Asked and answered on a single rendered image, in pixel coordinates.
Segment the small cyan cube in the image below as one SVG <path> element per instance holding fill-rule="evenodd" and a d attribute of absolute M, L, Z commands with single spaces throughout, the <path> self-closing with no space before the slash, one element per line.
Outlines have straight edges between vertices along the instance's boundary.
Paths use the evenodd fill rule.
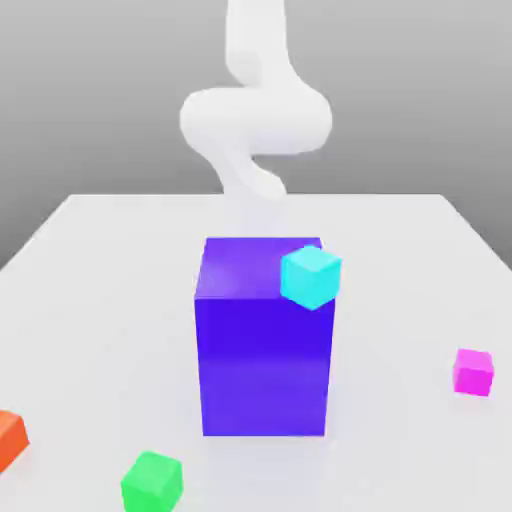
<path fill-rule="evenodd" d="M 308 245 L 284 255 L 280 264 L 280 293 L 314 311 L 334 300 L 340 291 L 342 259 Z"/>

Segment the small magenta cube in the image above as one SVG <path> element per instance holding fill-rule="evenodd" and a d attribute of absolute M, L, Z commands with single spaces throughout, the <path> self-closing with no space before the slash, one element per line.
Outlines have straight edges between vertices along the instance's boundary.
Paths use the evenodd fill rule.
<path fill-rule="evenodd" d="M 494 378 L 494 365 L 489 352 L 459 348 L 453 366 L 454 391 L 488 397 Z"/>

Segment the small green cube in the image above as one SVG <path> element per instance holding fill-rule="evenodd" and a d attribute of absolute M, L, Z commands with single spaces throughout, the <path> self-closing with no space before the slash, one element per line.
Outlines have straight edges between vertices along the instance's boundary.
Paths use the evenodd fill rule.
<path fill-rule="evenodd" d="M 121 480 L 125 512 L 172 512 L 184 491 L 182 463 L 142 452 Z"/>

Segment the small orange cube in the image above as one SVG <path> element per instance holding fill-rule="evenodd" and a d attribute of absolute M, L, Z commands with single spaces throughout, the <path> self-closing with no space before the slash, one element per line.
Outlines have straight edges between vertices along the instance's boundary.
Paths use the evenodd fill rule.
<path fill-rule="evenodd" d="M 0 473 L 29 446 L 25 423 L 21 416 L 0 410 Z"/>

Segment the large purple box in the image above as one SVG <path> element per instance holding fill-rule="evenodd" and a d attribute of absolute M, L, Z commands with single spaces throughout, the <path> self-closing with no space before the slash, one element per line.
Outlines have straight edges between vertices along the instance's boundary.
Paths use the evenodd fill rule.
<path fill-rule="evenodd" d="M 207 238 L 194 296 L 206 436 L 325 432 L 335 299 L 280 293 L 281 258 L 318 238 Z"/>

